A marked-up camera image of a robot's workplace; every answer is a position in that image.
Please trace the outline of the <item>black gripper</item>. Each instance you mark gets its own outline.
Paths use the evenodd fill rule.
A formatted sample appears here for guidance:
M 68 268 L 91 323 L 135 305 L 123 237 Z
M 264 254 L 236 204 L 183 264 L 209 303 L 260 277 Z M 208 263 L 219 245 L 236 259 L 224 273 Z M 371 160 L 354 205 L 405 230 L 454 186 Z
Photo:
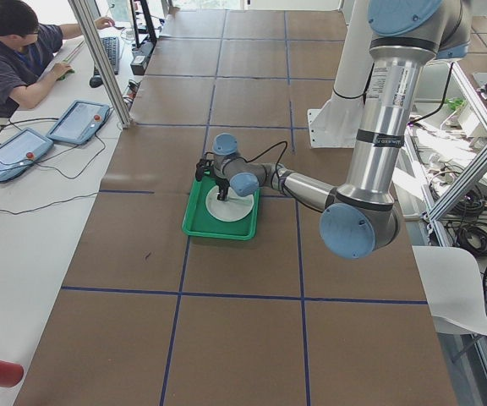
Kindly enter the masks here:
M 219 176 L 216 172 L 213 172 L 212 177 L 218 186 L 216 195 L 217 200 L 227 200 L 228 188 L 230 187 L 229 181 L 223 176 Z

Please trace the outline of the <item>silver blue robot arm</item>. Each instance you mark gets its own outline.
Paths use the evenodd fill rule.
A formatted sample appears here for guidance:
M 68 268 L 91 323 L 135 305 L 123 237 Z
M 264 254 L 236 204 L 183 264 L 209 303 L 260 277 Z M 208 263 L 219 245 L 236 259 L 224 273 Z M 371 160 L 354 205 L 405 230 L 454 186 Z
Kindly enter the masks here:
M 211 173 L 222 194 L 245 197 L 268 185 L 321 211 L 320 236 L 334 254 L 363 258 L 397 236 L 389 189 L 424 66 L 463 58 L 470 42 L 469 1 L 372 1 L 373 60 L 363 117 L 344 184 L 334 187 L 278 163 L 247 162 L 230 134 L 213 143 Z

